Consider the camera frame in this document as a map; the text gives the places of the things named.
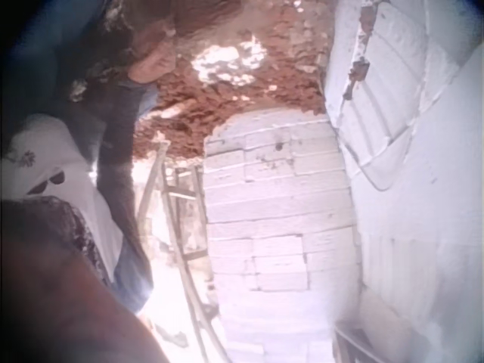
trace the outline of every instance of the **wooden ladder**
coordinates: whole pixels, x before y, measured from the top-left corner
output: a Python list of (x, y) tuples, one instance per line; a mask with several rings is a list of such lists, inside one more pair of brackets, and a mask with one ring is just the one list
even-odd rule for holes
[[(147, 206), (149, 204), (150, 195), (155, 187), (156, 179), (158, 176), (158, 171), (160, 171), (160, 177), (158, 178), (161, 200), (163, 203), (163, 208), (166, 216), (166, 224), (168, 225), (169, 237), (172, 243), (172, 247), (175, 253), (176, 263), (178, 265), (178, 270), (181, 275), (181, 282), (183, 283), (183, 288), (185, 291), (185, 298), (188, 304), (188, 311), (190, 313), (191, 323), (194, 328), (195, 337), (197, 338), (198, 345), (200, 347), (200, 352), (203, 360), (209, 363), (208, 356), (206, 354), (206, 347), (203, 342), (203, 338), (200, 331), (200, 325), (207, 332), (213, 346), (215, 347), (217, 353), (222, 358), (223, 362), (230, 363), (230, 359), (227, 356), (223, 345), (220, 343), (213, 326), (206, 316), (206, 312), (203, 308), (202, 301), (198, 295), (197, 288), (194, 284), (194, 279), (191, 275), (191, 271), (188, 267), (188, 261), (199, 259), (207, 256), (207, 249), (194, 251), (191, 253), (184, 253), (182, 244), (182, 228), (181, 220), (178, 212), (178, 198), (196, 200), (199, 215), (201, 217), (201, 225), (203, 228), (203, 235), (206, 238), (206, 210), (205, 203), (203, 201), (203, 191), (200, 186), (199, 175), (196, 166), (189, 168), (189, 174), (191, 174), (192, 183), (194, 186), (193, 191), (181, 189), (178, 186), (178, 170), (174, 170), (175, 186), (168, 185), (168, 178), (166, 175), (166, 167), (164, 163), (166, 149), (169, 144), (161, 145), (157, 153), (157, 158), (153, 164), (153, 168), (148, 177), (148, 181), (144, 190), (143, 197), (141, 198), (139, 212), (138, 212), (138, 223), (141, 227), (144, 223), (144, 218), (147, 213)], [(172, 205), (171, 197), (175, 198), (175, 207)]]

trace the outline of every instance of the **hand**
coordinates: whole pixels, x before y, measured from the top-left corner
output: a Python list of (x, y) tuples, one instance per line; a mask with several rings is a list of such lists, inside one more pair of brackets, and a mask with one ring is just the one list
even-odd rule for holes
[(151, 83), (175, 69), (176, 51), (172, 37), (165, 37), (144, 59), (133, 64), (128, 77), (137, 83)]

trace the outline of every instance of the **white wall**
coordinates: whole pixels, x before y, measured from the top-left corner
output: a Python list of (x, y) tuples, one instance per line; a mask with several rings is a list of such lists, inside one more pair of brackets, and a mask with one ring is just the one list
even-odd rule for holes
[[(342, 145), (363, 281), (401, 319), (394, 327), (411, 327), (394, 352), (473, 361), (482, 349), (482, 18), (457, 0), (380, 4), (367, 78), (344, 102), (360, 4), (340, 0), (325, 93), (365, 171)], [(386, 319), (370, 311), (367, 324)], [(389, 325), (380, 326), (367, 327), (372, 343), (392, 355)]]
[(234, 363), (330, 363), (355, 318), (354, 209), (326, 116), (236, 115), (205, 145), (209, 255)]

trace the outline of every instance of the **dirt ceiling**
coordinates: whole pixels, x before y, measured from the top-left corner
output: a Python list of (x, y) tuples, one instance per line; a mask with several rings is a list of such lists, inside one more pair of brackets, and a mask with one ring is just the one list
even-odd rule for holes
[[(333, 42), (332, 0), (178, 0), (138, 39), (156, 42), (174, 24), (177, 64), (158, 82), (158, 105), (139, 123), (135, 157), (157, 147), (162, 132), (173, 157), (203, 155), (203, 140), (230, 116), (273, 106), (324, 112), (324, 82)], [(131, 19), (135, 26), (139, 20)]]

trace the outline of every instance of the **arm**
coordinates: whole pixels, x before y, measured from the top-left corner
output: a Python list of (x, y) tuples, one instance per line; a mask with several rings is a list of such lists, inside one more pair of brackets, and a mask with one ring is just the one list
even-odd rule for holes
[(155, 339), (36, 213), (2, 201), (2, 336), (21, 361), (167, 363)]
[(142, 98), (150, 84), (174, 66), (172, 40), (164, 39), (144, 60), (134, 64), (128, 76), (103, 92), (86, 95), (90, 111), (105, 121), (107, 128), (98, 159), (98, 190), (124, 235), (123, 248), (114, 272), (116, 295), (137, 312), (153, 289), (150, 264), (144, 254), (135, 219), (132, 152), (135, 122)]

